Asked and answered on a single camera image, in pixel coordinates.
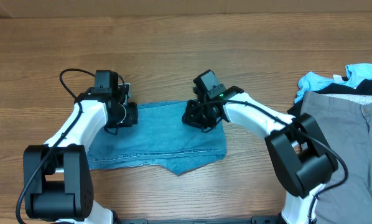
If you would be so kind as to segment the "light blue denim jeans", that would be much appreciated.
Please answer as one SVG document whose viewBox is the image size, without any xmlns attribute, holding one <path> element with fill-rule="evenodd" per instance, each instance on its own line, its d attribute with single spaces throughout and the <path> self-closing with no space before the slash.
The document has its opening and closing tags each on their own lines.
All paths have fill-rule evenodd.
<svg viewBox="0 0 372 224">
<path fill-rule="evenodd" d="M 100 129 L 87 154 L 91 169 L 161 166 L 182 175 L 227 153 L 223 126 L 208 133 L 182 122 L 185 101 L 138 105 L 138 123 L 127 128 Z"/>
</svg>

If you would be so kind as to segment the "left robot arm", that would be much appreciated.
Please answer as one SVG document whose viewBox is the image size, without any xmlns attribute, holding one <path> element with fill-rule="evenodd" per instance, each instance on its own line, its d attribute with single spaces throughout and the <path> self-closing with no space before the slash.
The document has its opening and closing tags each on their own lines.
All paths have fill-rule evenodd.
<svg viewBox="0 0 372 224">
<path fill-rule="evenodd" d="M 137 104 L 129 101 L 130 84 L 118 73 L 97 70 L 95 83 L 74 95 L 71 115 L 46 142 L 23 153 L 24 188 L 16 203 L 29 218 L 52 223 L 119 223 L 116 212 L 94 200 L 87 154 L 99 130 L 116 135 L 137 124 Z"/>
</svg>

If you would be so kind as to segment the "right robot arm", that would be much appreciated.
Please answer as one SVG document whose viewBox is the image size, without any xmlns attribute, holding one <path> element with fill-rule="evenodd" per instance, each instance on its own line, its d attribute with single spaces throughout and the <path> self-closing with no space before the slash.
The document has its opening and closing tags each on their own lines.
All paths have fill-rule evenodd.
<svg viewBox="0 0 372 224">
<path fill-rule="evenodd" d="M 252 99 L 237 86 L 226 88 L 213 71 L 194 80 L 196 99 L 189 100 L 182 122 L 212 131 L 220 122 L 237 124 L 263 139 L 286 202 L 276 223 L 316 223 L 315 208 L 338 161 L 316 120 L 280 113 Z"/>
</svg>

